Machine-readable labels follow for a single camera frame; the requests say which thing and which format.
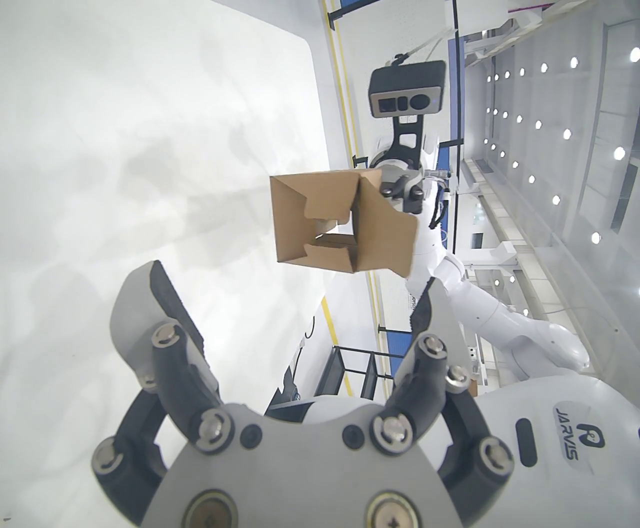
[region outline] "white panel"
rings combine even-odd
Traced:
[[[607,199],[587,185],[580,204],[580,214],[588,218],[593,225],[604,225],[606,210]]]
[[[453,27],[453,8],[447,0],[447,21]],[[507,0],[458,0],[460,35],[499,28],[509,19]]]
[[[541,303],[557,304],[558,296],[548,280],[529,279],[534,292]]]
[[[109,338],[128,272],[162,260],[222,397],[259,412],[332,275],[273,242],[268,175],[328,169],[309,47],[204,0],[21,0],[0,63],[0,509],[129,526],[89,466],[140,390]]]

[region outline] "cardboard box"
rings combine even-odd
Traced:
[[[418,219],[380,195],[381,176],[380,169],[367,169],[270,178],[278,262],[408,276]],[[350,218],[353,235],[327,233]]]

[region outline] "black bracket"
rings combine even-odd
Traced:
[[[422,130],[424,127],[424,115],[418,115],[414,123],[401,123],[400,118],[394,117],[394,140],[380,158],[378,158],[371,168],[387,159],[398,159],[404,161],[409,169],[418,170],[420,168],[420,152],[422,150]],[[400,136],[415,135],[415,146],[407,147],[400,143]]]
[[[154,443],[165,416],[158,396],[141,390],[113,440],[122,461],[107,475],[94,471],[111,503],[136,526],[142,524],[166,474],[160,448]]]

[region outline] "humanoid robot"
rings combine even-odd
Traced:
[[[435,229],[447,174],[424,161],[420,140],[400,143],[408,132],[422,138],[423,114],[439,110],[443,67],[408,66],[374,73],[369,90],[372,113],[375,104],[383,114],[422,112],[413,123],[394,115],[394,139],[371,163],[382,170],[382,195],[419,217],[407,282],[418,299],[412,344],[391,396],[384,405],[319,396],[265,416],[224,403],[162,264],[145,264],[126,278],[111,316],[113,343],[141,390],[92,456],[100,486],[134,525],[637,525],[640,411],[576,374],[588,356],[565,329],[514,314],[464,280]],[[532,379],[473,398],[456,318]],[[169,469],[154,443],[167,415],[187,440]]]

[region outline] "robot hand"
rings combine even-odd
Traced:
[[[143,528],[469,526],[496,501],[515,461],[490,434],[468,373],[450,364],[459,328],[441,328],[444,340],[433,333],[434,301],[427,288],[384,406],[365,400],[345,412],[356,399],[323,396],[261,416],[222,401],[202,337],[161,264],[137,269],[118,295],[111,333],[142,390],[96,449],[93,473]],[[167,414],[187,440],[169,470],[154,443]],[[436,471],[418,442],[440,414],[452,445]]]

